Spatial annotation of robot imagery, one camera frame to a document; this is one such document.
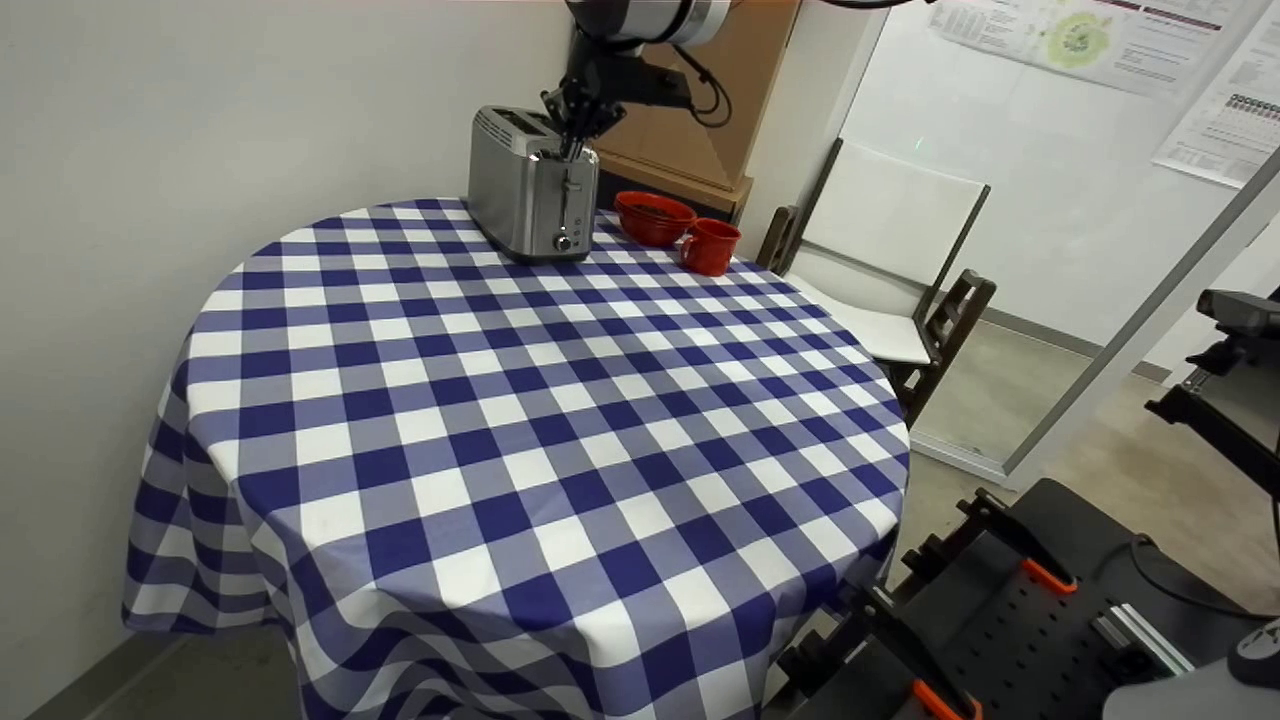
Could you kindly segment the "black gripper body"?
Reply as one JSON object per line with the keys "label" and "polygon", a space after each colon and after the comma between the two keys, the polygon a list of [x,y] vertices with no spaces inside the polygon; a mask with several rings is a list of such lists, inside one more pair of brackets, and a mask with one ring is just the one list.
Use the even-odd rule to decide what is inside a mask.
{"label": "black gripper body", "polygon": [[557,87],[574,87],[592,100],[592,130],[620,125],[629,103],[693,103],[680,72],[648,63],[633,44],[608,44],[582,34],[571,37],[566,69]]}

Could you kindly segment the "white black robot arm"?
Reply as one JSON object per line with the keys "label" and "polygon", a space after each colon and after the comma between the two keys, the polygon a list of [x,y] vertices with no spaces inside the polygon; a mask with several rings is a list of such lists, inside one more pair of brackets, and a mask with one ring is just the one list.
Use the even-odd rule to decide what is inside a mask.
{"label": "white black robot arm", "polygon": [[[565,0],[565,7],[571,12],[566,63],[545,93],[565,153],[614,130],[629,103],[682,107],[704,130],[730,120],[727,87],[693,58],[693,44],[724,28],[730,0]],[[710,100],[694,103],[680,72],[648,63],[648,44],[668,44]]]}

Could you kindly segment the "black orange robot base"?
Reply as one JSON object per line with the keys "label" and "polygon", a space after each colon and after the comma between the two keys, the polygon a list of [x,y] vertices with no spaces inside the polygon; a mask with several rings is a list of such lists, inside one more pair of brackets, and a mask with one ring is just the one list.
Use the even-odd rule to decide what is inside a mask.
{"label": "black orange robot base", "polygon": [[867,584],[830,636],[785,656],[785,720],[1197,720],[1272,716],[1227,673],[1264,624],[1151,537],[1055,480],[960,502],[894,588]]}

